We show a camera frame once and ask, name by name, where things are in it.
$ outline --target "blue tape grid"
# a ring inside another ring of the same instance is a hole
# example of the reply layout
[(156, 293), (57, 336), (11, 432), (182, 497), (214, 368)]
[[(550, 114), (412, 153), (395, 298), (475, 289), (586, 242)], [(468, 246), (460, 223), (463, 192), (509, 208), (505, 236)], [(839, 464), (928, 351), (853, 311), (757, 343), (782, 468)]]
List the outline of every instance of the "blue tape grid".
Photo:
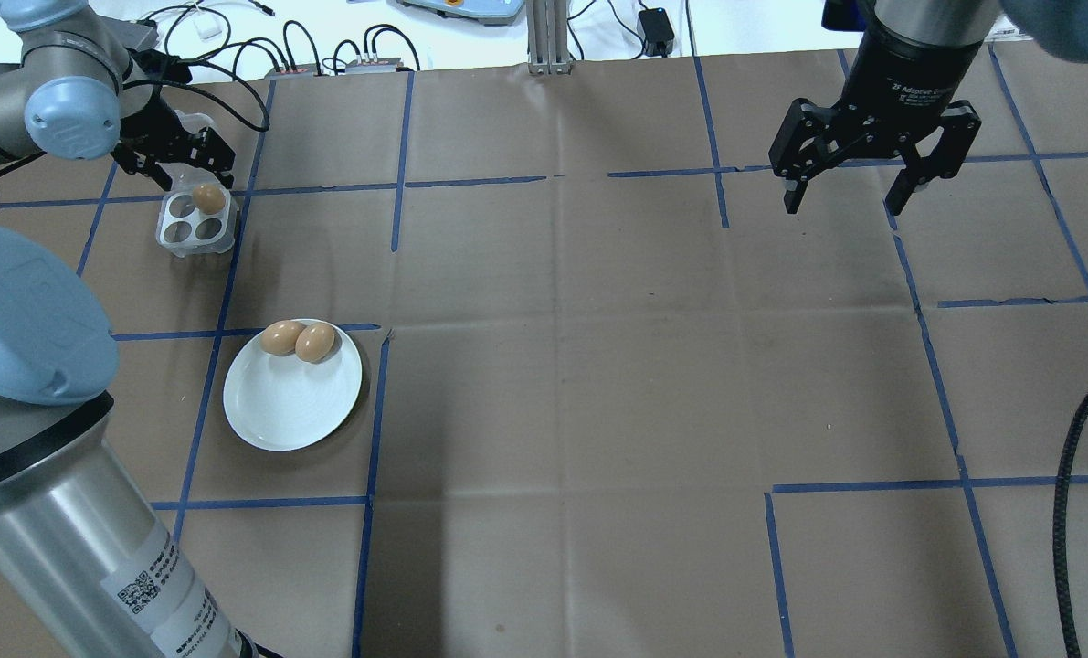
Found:
[[(1035, 150), (1034, 142), (1029, 138), (1027, 126), (1023, 121), (1023, 116), (1018, 112), (1018, 108), (1015, 104), (1014, 97), (1011, 96), (1011, 90), (1009, 90), (1005, 77), (1003, 76), (1002, 66), (1000, 66), (998, 55), (994, 53), (993, 47), (989, 50), (991, 62), (994, 64), (994, 72), (998, 74), (1000, 80), (1000, 87), (1005, 96), (1007, 105), (1011, 108), (1012, 115), (1015, 116), (1016, 124), (1018, 125), (1019, 133), (1023, 135), (1025, 145), (1028, 148), (1028, 154), (1011, 154), (1011, 156), (970, 156), (966, 159), (969, 163), (1007, 163), (1007, 162), (1031, 162), (1036, 167), (1036, 172), (1039, 175), (1041, 185), (1043, 185), (1044, 193), (1051, 200), (1054, 213), (1056, 213), (1056, 221), (1059, 227), (1061, 227), (1061, 233), (1067, 241), (1071, 254), (1073, 254), (1075, 263), (1079, 269), (1085, 284), (1088, 288), (1088, 271), (1086, 264), (1083, 261), (1081, 254), (1079, 253), (1078, 246), (1075, 245), (1073, 236), (1071, 236), (1071, 231), (1067, 226), (1067, 222), (1062, 213), (1061, 206), (1059, 206), (1058, 200), (1052, 195), (1050, 183), (1046, 178), (1046, 172), (1041, 162), (1043, 161), (1056, 161), (1058, 159), (1087, 159), (1088, 151), (1077, 151), (1077, 152), (1059, 152), (1059, 153), (1039, 153)], [(845, 58), (843, 51), (837, 50), (837, 58), (840, 60), (841, 70), (844, 71), (845, 75), (849, 72), (849, 62)], [(702, 67), (702, 61), (698, 58), (693, 59), (694, 63), (694, 74), (697, 78), (697, 88), (701, 94), (701, 100), (703, 104), (703, 114), (706, 125), (706, 133), (709, 141), (710, 149), (710, 166), (708, 167), (690, 167), (690, 169), (676, 169), (676, 170), (643, 170), (643, 171), (619, 171), (609, 172), (607, 178), (614, 179), (630, 179), (630, 178), (657, 178), (657, 176), (682, 176), (682, 175), (706, 175), (712, 174), (715, 177), (715, 190), (716, 196), (718, 196), (719, 206), (719, 216), (721, 221), (722, 228), (730, 227), (730, 218), (728, 218), (727, 212), (727, 195), (725, 195), (722, 186), (722, 175), (724, 174), (751, 174), (751, 172), (761, 172), (769, 170), (768, 165), (740, 165), (740, 166), (724, 166), (720, 162), (719, 149), (718, 149), (718, 138), (716, 138), (715, 133), (715, 122), (714, 113), (710, 111), (709, 95), (707, 90), (707, 80), (705, 72)], [(403, 193), (407, 188), (431, 188), (431, 187), (445, 187), (445, 186), (474, 186), (474, 185), (507, 185), (507, 184), (531, 184), (541, 181), (546, 181), (549, 178), (548, 175), (528, 175), (528, 176), (493, 176), (492, 178), (475, 178), (475, 179), (459, 179), (459, 181), (426, 181), (426, 182), (407, 182), (406, 176), (406, 163), (409, 150), (409, 124), (410, 124), (410, 110), (413, 107), (413, 74), (409, 74), (407, 78), (406, 87), (406, 99), (403, 103), (403, 114), (401, 114), (401, 141), (400, 141), (400, 154), (398, 154), (398, 171), (397, 181), (395, 183), (379, 183), (379, 184), (353, 184), (353, 185), (336, 185), (329, 187), (320, 186), (302, 186), (302, 187), (281, 187), (281, 188), (264, 188), (264, 190), (259, 190), (256, 188), (255, 182), (256, 176), (259, 173), (260, 158), (262, 158), (263, 152), (263, 141), (264, 136), (260, 135), (259, 140), (256, 145), (255, 161), (251, 167), (251, 174), (248, 176), (248, 189), (246, 191), (234, 191), (235, 196), (246, 198), (244, 201), (244, 218), (248, 216), (248, 210), (250, 209), (251, 200), (255, 197), (264, 196), (283, 196), (283, 195), (310, 195), (311, 193), (325, 193), (325, 191), (336, 191), (336, 193), (353, 193), (353, 191), (376, 191), (376, 190), (394, 190), (395, 193), (395, 204), (394, 204), (394, 218), (393, 218), (393, 238), (392, 238), (392, 249), (397, 250), (398, 244), (400, 243), (401, 235), (401, 204), (403, 204)], [(270, 83), (268, 90), (268, 99), (264, 104), (268, 107), (269, 111), (275, 97), (276, 85), (275, 80)], [(891, 161), (854, 161), (843, 163), (845, 167), (862, 167), (862, 166), (899, 166), (899, 163)], [(552, 175), (551, 178), (560, 178), (564, 174)], [(85, 266), (88, 263), (89, 253), (91, 253), (94, 238), (96, 237), (97, 228), (100, 225), (101, 214), (104, 212), (104, 207), (107, 204), (113, 203), (150, 203), (151, 201), (160, 201), (160, 196), (133, 196), (133, 197), (118, 197), (110, 198), (109, 191), (112, 187), (112, 183), (116, 178), (116, 165), (110, 167), (108, 178), (106, 178), (104, 188), (102, 188), (101, 195), (98, 198), (85, 198), (85, 199), (69, 199), (69, 200), (42, 200), (42, 201), (9, 201), (9, 203), (1, 203), (2, 208), (5, 209), (30, 209), (30, 208), (54, 208), (54, 206), (96, 206), (94, 210), (94, 221), (91, 227), (89, 227), (89, 233), (87, 237), (87, 243), (85, 243), (84, 250), (82, 251), (81, 261), (77, 266), (78, 274), (83, 273)], [(895, 220), (894, 218), (889, 218), (891, 222), (891, 227), (895, 231)], [(902, 259), (903, 270), (906, 271), (907, 283), (910, 284), (911, 295), (913, 297), (914, 310), (916, 315), (918, 315), (920, 327), (923, 328), (923, 338), (927, 349), (927, 357), (929, 362), (931, 362), (931, 374), (935, 377), (937, 392), (939, 392), (939, 398), (942, 404), (943, 414), (945, 424), (948, 424), (948, 434), (950, 437), (950, 443), (955, 449), (957, 444), (957, 433), (956, 427), (953, 425), (953, 417), (950, 413), (949, 401), (944, 395), (944, 386), (941, 382), (941, 375), (939, 369), (937, 369), (937, 358), (936, 352), (932, 350), (931, 342), (929, 342), (928, 330), (925, 325), (924, 312), (920, 311), (920, 303), (918, 296), (916, 296), (915, 282), (912, 278), (912, 272), (907, 265), (907, 257), (903, 252), (903, 243), (900, 241), (899, 237), (894, 237), (898, 241), (898, 258)], [(388, 367), (388, 353), (390, 353), (390, 342), (385, 340), (382, 346), (382, 358), (380, 364), (380, 377), (379, 377), (379, 388), (376, 397), (376, 409), (375, 409), (375, 420), (373, 420), (373, 446), (371, 454), (371, 461), (369, 461), (369, 484), (368, 494), (364, 496), (330, 496), (330, 497), (298, 497), (298, 499), (258, 499), (258, 500), (190, 500), (189, 491), (190, 484), (193, 482), (194, 463), (197, 459), (198, 443), (201, 440), (201, 430), (202, 424), (207, 413), (207, 405), (209, 404), (211, 387), (213, 387), (214, 371), (218, 368), (218, 357), (219, 357), (219, 346), (221, 345), (222, 338), (231, 336), (248, 336), (259, 333), (260, 328), (225, 328), (225, 318), (227, 309), (230, 309), (231, 303), (231, 289), (234, 287), (236, 266), (238, 262), (238, 253), (240, 245), (243, 245), (243, 227), (239, 229), (239, 234), (236, 240), (236, 246), (233, 251), (233, 257), (231, 257), (231, 270), (227, 273), (225, 295), (223, 295), (223, 303), (221, 306), (220, 318), (217, 323), (217, 328), (210, 330), (209, 332), (171, 332), (171, 333), (147, 333), (147, 334), (123, 334), (116, 335), (114, 338), (116, 340), (183, 340), (184, 338), (210, 338), (213, 342), (211, 346), (210, 362), (208, 364), (207, 380), (205, 385), (205, 390), (202, 393), (202, 400), (200, 401), (200, 409), (198, 409), (196, 432), (194, 432), (194, 437), (191, 440), (191, 449), (188, 460), (188, 470), (184, 475), (184, 486), (182, 486), (182, 493), (178, 500), (160, 500), (160, 502), (152, 504), (152, 507), (160, 509), (160, 511), (175, 511), (177, 512), (175, 520), (174, 533), (176, 537), (181, 537), (182, 521), (184, 521), (185, 512), (188, 509), (244, 509), (244, 508), (269, 508), (269, 507), (313, 507), (313, 506), (362, 506), (364, 508), (364, 524), (362, 527), (362, 545), (361, 545), (361, 557), (359, 566), (359, 575), (357, 575), (357, 592), (356, 592), (356, 618), (355, 624), (353, 624), (353, 655), (357, 657), (360, 655), (360, 634), (362, 630), (362, 621), (364, 613), (364, 588), (366, 580), (368, 579), (368, 560), (369, 560), (369, 545), (371, 545), (372, 538), (372, 520), (373, 520), (373, 497), (376, 495), (376, 470), (378, 460), (380, 458), (380, 442), (381, 442), (381, 418), (382, 418), (382, 407), (384, 407), (384, 378), (386, 367)], [(982, 308), (982, 307), (1003, 307), (1003, 306), (1048, 306), (1055, 303), (1088, 303), (1088, 296), (1074, 297), (1074, 299), (1064, 300), (1052, 300), (1052, 299), (1014, 299), (1014, 300), (941, 300), (937, 303), (937, 308)], [(346, 332), (364, 332), (364, 330), (380, 330), (376, 324), (344, 324), (339, 325)], [(774, 517), (774, 495), (805, 495), (806, 493), (834, 493), (834, 492), (887, 492), (887, 491), (919, 491), (919, 489), (953, 489), (961, 488), (964, 491), (966, 496), (966, 505), (970, 509), (972, 523), (974, 524), (975, 535), (978, 539), (979, 553), (982, 555), (982, 562), (985, 563), (985, 569), (987, 571), (988, 584), (991, 587), (991, 596), (994, 597), (994, 608), (996, 614), (1000, 618), (1000, 629), (1003, 632), (1003, 641), (1006, 645), (1007, 655), (1016, 655), (1014, 640), (1011, 636), (1011, 629), (1009, 629), (1009, 623), (1005, 618), (1005, 612), (1002, 605), (1002, 599), (1000, 599), (1000, 593), (998, 587), (998, 582), (994, 579), (993, 566), (990, 563), (989, 551), (986, 547), (985, 533), (982, 532), (981, 519), (979, 519), (977, 513), (977, 504), (974, 504), (973, 491), (977, 488), (990, 488), (990, 487), (1019, 487), (1019, 486), (1052, 486), (1054, 484), (1053, 476), (1025, 476), (1025, 477), (986, 477), (986, 479), (973, 479), (969, 477), (968, 471), (965, 469), (965, 462), (957, 457), (961, 476), (956, 480), (915, 480), (914, 482), (876, 482), (876, 483), (814, 483), (814, 484), (775, 484), (771, 492), (766, 495), (766, 524), (768, 524), (768, 541), (769, 549), (771, 553), (771, 562), (775, 578), (775, 586), (777, 587), (778, 605), (780, 605), (780, 616), (782, 622), (782, 634), (783, 634), (783, 646), (784, 654), (789, 658), (794, 658), (794, 643), (791, 637), (790, 630), (790, 617), (789, 617), (789, 600), (787, 600), (786, 584), (783, 579), (783, 567), (782, 559), (780, 555), (780, 549), (778, 549), (778, 529), (775, 524)], [(1074, 484), (1088, 484), (1088, 475), (1075, 475), (1073, 479)]]

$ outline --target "power adapter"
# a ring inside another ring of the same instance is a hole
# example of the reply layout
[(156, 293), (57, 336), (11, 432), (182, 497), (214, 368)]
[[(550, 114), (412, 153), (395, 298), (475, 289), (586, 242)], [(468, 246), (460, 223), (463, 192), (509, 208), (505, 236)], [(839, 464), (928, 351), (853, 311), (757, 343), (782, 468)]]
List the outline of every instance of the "power adapter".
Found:
[(669, 55), (673, 51), (673, 26), (665, 9), (643, 9), (636, 12), (636, 34), (645, 40), (642, 53), (646, 58)]

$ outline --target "egg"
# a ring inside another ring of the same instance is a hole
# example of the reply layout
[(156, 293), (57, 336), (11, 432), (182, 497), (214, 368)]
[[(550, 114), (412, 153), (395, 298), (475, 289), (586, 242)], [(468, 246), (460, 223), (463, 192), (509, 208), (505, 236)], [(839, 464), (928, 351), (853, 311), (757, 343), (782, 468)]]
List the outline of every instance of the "egg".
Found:
[(305, 333), (305, 324), (294, 320), (281, 320), (259, 334), (259, 346), (263, 351), (276, 356), (293, 353), (296, 340)]
[(226, 206), (226, 197), (223, 196), (223, 191), (219, 189), (219, 185), (214, 183), (205, 183), (198, 185), (190, 191), (190, 198), (194, 200), (196, 208), (200, 209), (205, 214), (214, 214)]
[(336, 342), (336, 328), (327, 322), (314, 322), (296, 340), (296, 356), (300, 361), (314, 363), (327, 356)]

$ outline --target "egg carton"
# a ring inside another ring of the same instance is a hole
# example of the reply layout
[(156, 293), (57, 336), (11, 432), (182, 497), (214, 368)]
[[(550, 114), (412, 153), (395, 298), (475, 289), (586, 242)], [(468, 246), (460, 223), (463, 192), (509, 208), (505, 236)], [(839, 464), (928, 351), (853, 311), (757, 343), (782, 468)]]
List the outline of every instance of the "egg carton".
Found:
[(158, 243), (177, 258), (221, 254), (235, 246), (238, 203), (218, 182), (207, 185), (222, 191), (225, 202), (219, 212), (205, 213), (194, 203), (194, 186), (175, 187), (162, 200)]

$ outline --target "qr code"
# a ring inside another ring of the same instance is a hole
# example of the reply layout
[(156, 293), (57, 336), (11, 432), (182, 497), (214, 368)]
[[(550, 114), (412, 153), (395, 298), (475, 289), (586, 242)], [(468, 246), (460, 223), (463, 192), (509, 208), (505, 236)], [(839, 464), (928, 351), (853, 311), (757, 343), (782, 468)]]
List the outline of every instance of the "qr code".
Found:
[(136, 616), (141, 612), (150, 601), (158, 596), (162, 588), (150, 578), (150, 574), (143, 571), (138, 574), (138, 580), (127, 584), (121, 592), (116, 593), (122, 604), (128, 605), (129, 611)]

